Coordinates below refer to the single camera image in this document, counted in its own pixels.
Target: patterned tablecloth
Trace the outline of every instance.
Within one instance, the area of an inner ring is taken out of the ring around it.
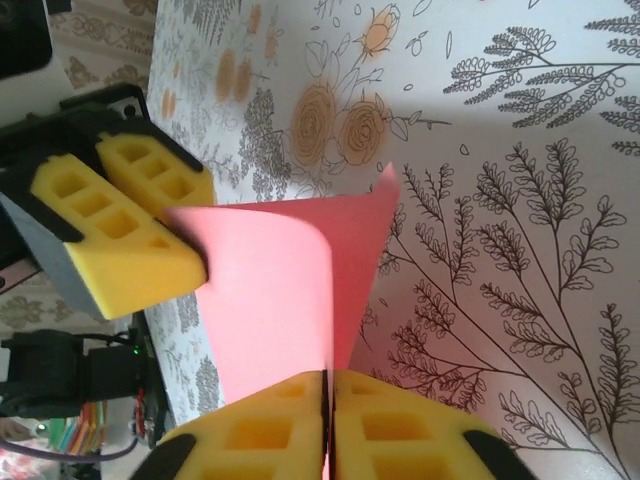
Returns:
[[[392,161],[353,368],[477,411],[541,479],[638,478],[639,25],[639,0],[160,0],[149,106],[223,204]],[[178,422],[220,406],[195,297],[149,315]]]

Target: yellow sponge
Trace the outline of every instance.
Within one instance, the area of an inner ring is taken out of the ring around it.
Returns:
[[[166,225],[166,208],[214,204],[209,170],[191,169],[152,136],[105,134],[96,150],[109,181]]]
[[[50,157],[31,194],[84,239],[64,247],[105,318],[185,295],[206,280],[199,255],[74,155]]]
[[[463,434],[479,418],[366,375],[335,372],[336,478],[494,480]]]
[[[322,372],[302,373],[173,430],[163,444],[196,440],[174,479],[319,480],[322,385]]]

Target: pink paper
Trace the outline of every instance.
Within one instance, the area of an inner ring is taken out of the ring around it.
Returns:
[[[196,296],[227,403],[348,366],[398,196],[389,166],[370,194],[171,212],[208,264]]]

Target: yellow foam pad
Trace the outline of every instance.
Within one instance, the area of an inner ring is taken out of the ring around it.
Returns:
[[[206,281],[194,250],[75,156],[50,157],[30,190],[84,235],[65,248],[105,318],[185,295]]]
[[[168,433],[196,445],[175,480],[319,480],[322,372],[307,372]]]
[[[361,373],[335,372],[338,480],[495,480],[463,437],[479,418]]]
[[[109,181],[166,225],[166,208],[214,204],[209,170],[191,170],[151,136],[105,135],[96,150]]]

